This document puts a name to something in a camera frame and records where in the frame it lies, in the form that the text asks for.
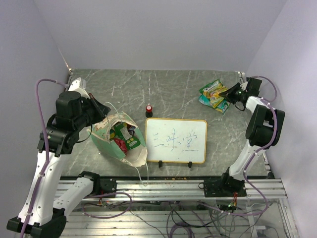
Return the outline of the yellow green snack packet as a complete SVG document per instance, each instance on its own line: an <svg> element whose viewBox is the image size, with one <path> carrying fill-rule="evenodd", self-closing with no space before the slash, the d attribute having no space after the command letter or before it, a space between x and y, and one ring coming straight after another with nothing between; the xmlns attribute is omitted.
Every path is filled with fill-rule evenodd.
<svg viewBox="0 0 317 238"><path fill-rule="evenodd" d="M219 79L207 84L199 90L199 92L209 100L215 100L220 97L221 92L225 92L227 87L225 87Z"/></svg>

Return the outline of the green printed paper bag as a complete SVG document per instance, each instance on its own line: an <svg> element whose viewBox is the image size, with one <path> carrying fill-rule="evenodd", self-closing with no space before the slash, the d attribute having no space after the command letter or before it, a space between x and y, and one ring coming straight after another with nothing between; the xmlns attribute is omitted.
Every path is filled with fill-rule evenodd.
<svg viewBox="0 0 317 238"><path fill-rule="evenodd" d="M115 112L94 124L87 132L101 153L136 169L141 184L148 186L148 150L139 127L127 113L119 112L110 102L106 104Z"/></svg>

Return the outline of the teal snack packet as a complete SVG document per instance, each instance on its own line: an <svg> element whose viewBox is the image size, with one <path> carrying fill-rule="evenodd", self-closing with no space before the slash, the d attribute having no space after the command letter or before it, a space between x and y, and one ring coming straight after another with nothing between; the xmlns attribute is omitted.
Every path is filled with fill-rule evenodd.
<svg viewBox="0 0 317 238"><path fill-rule="evenodd" d="M211 108L216 108L222 101L223 101L223 97L218 97L216 99L209 99L204 95L201 95L199 97L199 102L202 103L205 106L209 106Z"/></svg>

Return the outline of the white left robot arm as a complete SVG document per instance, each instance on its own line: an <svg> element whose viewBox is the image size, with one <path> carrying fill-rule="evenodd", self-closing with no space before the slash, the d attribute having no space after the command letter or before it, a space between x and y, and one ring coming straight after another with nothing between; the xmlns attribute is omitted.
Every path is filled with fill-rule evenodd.
<svg viewBox="0 0 317 238"><path fill-rule="evenodd" d="M7 222L6 228L20 237L60 237L72 210L86 196L95 197L101 191L100 176L84 171L71 188L55 198L64 164L74 146L82 142L80 132L102 122L110 112L87 93L84 79L79 77L63 86L66 91L55 102L56 113L48 122L41 122L37 167L27 199L18 216Z"/></svg>

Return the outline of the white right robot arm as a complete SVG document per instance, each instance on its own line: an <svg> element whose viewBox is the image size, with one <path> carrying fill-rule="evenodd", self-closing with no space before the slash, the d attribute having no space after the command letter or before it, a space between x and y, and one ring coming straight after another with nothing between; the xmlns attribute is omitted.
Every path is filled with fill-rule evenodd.
<svg viewBox="0 0 317 238"><path fill-rule="evenodd" d="M263 76L246 77L243 83L226 88L216 80L200 89L200 102L222 112L230 105L241 103L240 111L252 114L246 129L246 144L237 160L220 179L211 178L199 184L205 197L245 196L247 174L257 159L280 138L285 112L272 107L273 100L260 96Z"/></svg>

